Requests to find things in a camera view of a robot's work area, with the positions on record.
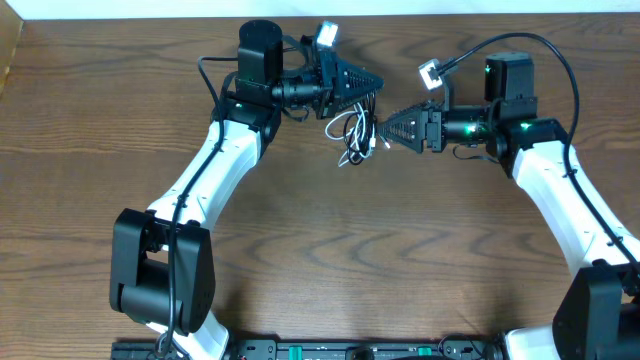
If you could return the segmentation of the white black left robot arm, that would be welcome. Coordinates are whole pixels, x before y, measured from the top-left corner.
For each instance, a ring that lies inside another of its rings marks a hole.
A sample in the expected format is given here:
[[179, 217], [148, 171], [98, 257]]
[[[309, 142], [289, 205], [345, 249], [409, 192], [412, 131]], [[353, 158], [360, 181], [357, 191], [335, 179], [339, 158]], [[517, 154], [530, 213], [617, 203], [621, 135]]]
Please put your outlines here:
[[113, 227], [109, 302], [155, 330], [152, 343], [116, 342], [115, 359], [222, 359], [230, 340], [215, 318], [211, 235], [245, 174], [274, 141], [283, 118], [342, 120], [342, 164], [374, 151], [380, 77], [345, 60], [338, 26], [293, 38], [269, 20], [239, 30], [239, 45], [220, 87], [211, 87], [207, 137], [178, 180], [145, 210], [125, 209]]

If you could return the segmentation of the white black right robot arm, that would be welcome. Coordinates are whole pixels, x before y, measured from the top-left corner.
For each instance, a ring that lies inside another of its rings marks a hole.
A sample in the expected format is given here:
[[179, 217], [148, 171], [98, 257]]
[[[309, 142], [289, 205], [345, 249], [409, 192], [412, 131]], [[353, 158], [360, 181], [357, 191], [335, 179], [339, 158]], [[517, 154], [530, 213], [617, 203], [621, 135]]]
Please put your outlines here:
[[484, 145], [487, 159], [535, 203], [558, 242], [572, 283], [551, 324], [511, 330], [484, 359], [636, 359], [639, 356], [639, 241], [599, 195], [554, 118], [537, 115], [529, 54], [487, 56], [485, 104], [453, 105], [446, 75], [431, 60], [420, 68], [445, 99], [404, 109], [380, 134], [418, 153], [447, 144]]

